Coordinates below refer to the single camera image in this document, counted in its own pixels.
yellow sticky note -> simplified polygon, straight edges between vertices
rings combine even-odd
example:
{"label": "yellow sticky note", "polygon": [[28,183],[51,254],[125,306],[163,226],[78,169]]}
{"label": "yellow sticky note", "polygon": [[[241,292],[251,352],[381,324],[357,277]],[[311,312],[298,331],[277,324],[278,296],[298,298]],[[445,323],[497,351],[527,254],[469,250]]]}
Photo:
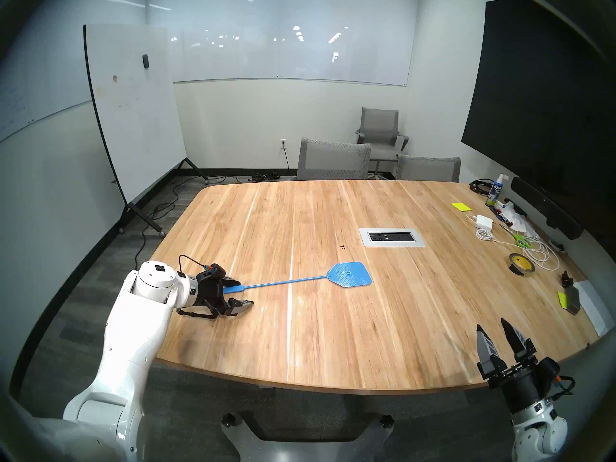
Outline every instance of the yellow sticky note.
{"label": "yellow sticky note", "polygon": [[560,291],[558,292],[558,301],[564,309],[567,309],[567,296]]}
{"label": "yellow sticky note", "polygon": [[468,212],[471,209],[470,207],[464,205],[462,202],[452,203],[452,205],[461,212]]}

conference table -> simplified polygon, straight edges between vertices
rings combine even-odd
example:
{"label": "conference table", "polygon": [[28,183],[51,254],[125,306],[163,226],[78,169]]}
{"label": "conference table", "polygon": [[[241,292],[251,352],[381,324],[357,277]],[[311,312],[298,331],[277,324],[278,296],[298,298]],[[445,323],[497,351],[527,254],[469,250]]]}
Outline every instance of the conference table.
{"label": "conference table", "polygon": [[[567,257],[558,271],[509,270],[513,246],[475,236],[469,214],[490,216],[468,184],[316,180],[204,188],[153,260],[178,269],[186,254],[218,263],[243,285],[325,275],[362,262],[372,284],[342,288],[327,279],[247,289],[254,301],[216,320],[173,313],[157,359],[248,383],[353,394],[408,394],[484,385],[476,327],[515,363],[500,319],[537,348],[564,360],[597,341],[583,309],[559,305],[563,270],[586,279]],[[472,210],[462,212],[452,203]],[[364,247],[359,227],[411,228],[425,248]],[[494,236],[514,243],[498,224]],[[186,259],[185,273],[203,269]],[[199,308],[189,308],[199,312]]]}

white charger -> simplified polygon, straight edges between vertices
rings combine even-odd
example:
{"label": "white charger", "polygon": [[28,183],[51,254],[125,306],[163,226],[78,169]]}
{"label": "white charger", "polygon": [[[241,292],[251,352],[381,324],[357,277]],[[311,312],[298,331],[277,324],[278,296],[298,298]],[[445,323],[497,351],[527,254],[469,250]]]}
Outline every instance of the white charger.
{"label": "white charger", "polygon": [[472,220],[475,222],[475,226],[479,230],[487,230],[488,232],[492,231],[493,221],[489,217],[484,217],[483,215],[473,216]]}

office chair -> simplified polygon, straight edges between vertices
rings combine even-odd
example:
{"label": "office chair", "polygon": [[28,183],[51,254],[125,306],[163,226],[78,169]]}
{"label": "office chair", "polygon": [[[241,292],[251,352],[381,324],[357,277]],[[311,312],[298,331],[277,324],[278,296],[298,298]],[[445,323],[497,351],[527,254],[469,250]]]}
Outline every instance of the office chair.
{"label": "office chair", "polygon": [[411,157],[400,154],[396,180],[432,180],[433,182],[459,182],[460,157]]}
{"label": "office chair", "polygon": [[[379,164],[396,162],[397,154],[407,145],[408,136],[398,132],[398,110],[366,109],[362,107],[362,123],[355,131],[357,143],[368,142],[372,144],[370,160],[376,161],[374,178],[379,179]],[[398,136],[404,137],[401,147],[396,145]]]}
{"label": "office chair", "polygon": [[368,178],[370,144],[313,141],[302,137],[296,180]]}

spray bottle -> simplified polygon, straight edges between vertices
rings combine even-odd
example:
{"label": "spray bottle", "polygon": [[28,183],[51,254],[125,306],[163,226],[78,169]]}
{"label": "spray bottle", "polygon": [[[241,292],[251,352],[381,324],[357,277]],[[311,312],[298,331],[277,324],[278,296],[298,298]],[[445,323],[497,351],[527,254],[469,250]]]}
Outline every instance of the spray bottle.
{"label": "spray bottle", "polygon": [[490,189],[490,193],[488,194],[488,198],[485,200],[486,206],[494,208],[494,205],[498,200],[498,196],[503,189],[503,180],[509,180],[509,177],[504,174],[500,174],[500,177],[494,181],[494,184]]}

